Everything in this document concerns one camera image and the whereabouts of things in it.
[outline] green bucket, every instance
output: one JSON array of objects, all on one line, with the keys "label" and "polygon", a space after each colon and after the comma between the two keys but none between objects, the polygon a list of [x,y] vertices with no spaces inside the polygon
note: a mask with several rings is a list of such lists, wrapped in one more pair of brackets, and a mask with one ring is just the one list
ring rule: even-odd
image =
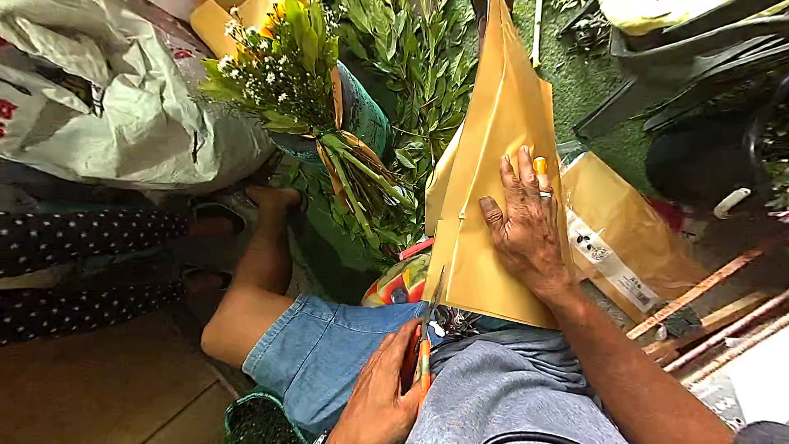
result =
[{"label": "green bucket", "polygon": [[[370,97],[365,87],[339,60],[337,68],[342,84],[342,125],[340,129],[359,137],[378,157],[383,158],[392,142],[389,119],[375,100]],[[307,164],[323,167],[314,140],[295,134],[273,131],[269,131],[268,134],[282,151]]]}]

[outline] wooden floor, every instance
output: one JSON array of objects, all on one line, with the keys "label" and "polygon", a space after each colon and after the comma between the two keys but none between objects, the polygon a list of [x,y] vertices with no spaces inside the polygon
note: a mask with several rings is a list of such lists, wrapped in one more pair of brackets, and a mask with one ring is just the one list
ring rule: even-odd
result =
[{"label": "wooden floor", "polygon": [[0,442],[221,442],[235,399],[164,312],[0,348]]}]

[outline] person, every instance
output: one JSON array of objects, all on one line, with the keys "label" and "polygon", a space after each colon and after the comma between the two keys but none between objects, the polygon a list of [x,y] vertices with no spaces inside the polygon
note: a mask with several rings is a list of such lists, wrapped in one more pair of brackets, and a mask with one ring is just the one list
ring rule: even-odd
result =
[{"label": "person", "polygon": [[435,346],[435,379],[419,408],[419,384],[403,393],[399,374],[424,303],[350,307],[285,296],[286,214],[299,197],[255,188],[248,194],[260,226],[205,327],[204,351],[274,390],[293,423],[331,444],[731,442],[734,432],[571,279],[540,196],[552,190],[528,151],[518,152],[518,175],[506,157],[500,172],[506,212],[480,200],[492,241],[561,331],[508,324]]},{"label": "person", "polygon": [[[156,248],[182,236],[237,235],[244,227],[243,218],[211,202],[195,205],[193,217],[158,209],[0,211],[0,277],[18,277],[91,256]],[[52,288],[2,288],[0,347],[125,322],[185,295],[226,288],[232,279],[228,272],[194,266],[175,276],[168,273],[170,268],[154,258],[138,259]]]}]

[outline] teal container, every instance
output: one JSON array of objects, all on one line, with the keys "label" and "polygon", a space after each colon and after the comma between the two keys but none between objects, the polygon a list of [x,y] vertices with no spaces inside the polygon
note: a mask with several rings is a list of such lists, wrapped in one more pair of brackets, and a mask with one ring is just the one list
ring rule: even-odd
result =
[{"label": "teal container", "polygon": [[[273,420],[272,416],[279,416],[279,420]],[[225,410],[224,444],[308,444],[314,438],[293,425],[287,419],[279,397],[262,386],[257,386],[253,392],[237,399]]]},{"label": "teal container", "polygon": [[[337,61],[342,84],[342,125],[340,129],[359,137],[378,157],[383,158],[392,142],[389,119],[370,97],[365,87]],[[294,134],[268,132],[274,143],[284,152],[302,162],[323,167],[315,141]]]}]

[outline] fingernail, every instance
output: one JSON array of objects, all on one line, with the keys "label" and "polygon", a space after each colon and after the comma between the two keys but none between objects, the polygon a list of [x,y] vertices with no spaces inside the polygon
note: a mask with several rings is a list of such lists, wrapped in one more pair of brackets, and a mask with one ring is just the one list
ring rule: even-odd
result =
[{"label": "fingernail", "polygon": [[544,157],[537,157],[534,160],[534,172],[538,175],[543,175],[548,173],[548,160]]}]

